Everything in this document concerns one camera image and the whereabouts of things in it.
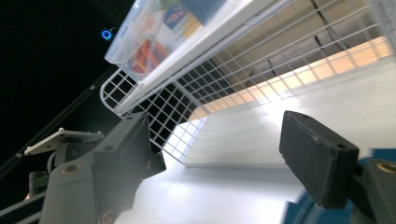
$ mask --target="metal grid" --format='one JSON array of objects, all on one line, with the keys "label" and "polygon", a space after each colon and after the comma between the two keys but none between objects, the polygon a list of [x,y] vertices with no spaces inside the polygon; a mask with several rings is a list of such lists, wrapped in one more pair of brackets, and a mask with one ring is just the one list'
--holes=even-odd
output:
[{"label": "metal grid", "polygon": [[[274,4],[118,115],[146,111],[151,143],[183,161],[211,114],[270,104],[293,96],[297,87],[392,55],[384,35],[392,43],[394,6],[388,0]],[[384,8],[390,9],[381,14]],[[135,88],[119,70],[101,97],[115,112]]]}]

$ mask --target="white floor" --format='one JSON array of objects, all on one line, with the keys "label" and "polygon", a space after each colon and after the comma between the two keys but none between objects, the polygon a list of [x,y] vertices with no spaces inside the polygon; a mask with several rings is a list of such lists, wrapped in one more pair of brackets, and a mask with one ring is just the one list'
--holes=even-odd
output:
[{"label": "white floor", "polygon": [[396,65],[393,57],[328,77],[267,105],[245,103],[211,114],[194,140],[186,166],[282,167],[278,153],[283,112],[324,123],[361,149],[396,146]]},{"label": "white floor", "polygon": [[280,223],[303,191],[289,169],[187,168],[164,156],[167,170],[142,182],[116,223]]}]

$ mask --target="white wire rack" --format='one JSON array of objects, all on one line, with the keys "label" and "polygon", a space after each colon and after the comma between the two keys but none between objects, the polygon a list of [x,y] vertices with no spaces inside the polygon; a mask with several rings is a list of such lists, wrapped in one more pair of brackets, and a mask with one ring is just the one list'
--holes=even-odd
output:
[{"label": "white wire rack", "polygon": [[137,85],[121,70],[101,98],[122,118],[146,111],[151,143],[183,162],[207,118],[293,97],[298,88],[392,56],[394,17],[390,0],[278,1],[126,110],[115,108]]}]

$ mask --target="blue light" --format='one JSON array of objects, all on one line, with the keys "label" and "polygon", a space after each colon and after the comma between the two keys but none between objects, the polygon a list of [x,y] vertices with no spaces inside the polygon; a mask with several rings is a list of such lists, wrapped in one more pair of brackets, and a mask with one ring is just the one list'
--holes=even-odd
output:
[{"label": "blue light", "polygon": [[111,34],[110,31],[108,31],[108,30],[102,31],[102,38],[103,39],[109,40],[109,39],[111,39],[111,37],[113,37],[113,34]]}]

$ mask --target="product box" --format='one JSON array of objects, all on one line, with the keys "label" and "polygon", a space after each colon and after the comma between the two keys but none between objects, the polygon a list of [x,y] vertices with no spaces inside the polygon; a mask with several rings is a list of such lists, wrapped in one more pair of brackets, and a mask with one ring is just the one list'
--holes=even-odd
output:
[{"label": "product box", "polygon": [[138,0],[105,59],[136,82],[144,80],[186,39],[202,32],[224,1],[211,0],[211,7],[205,10],[207,0]]}]

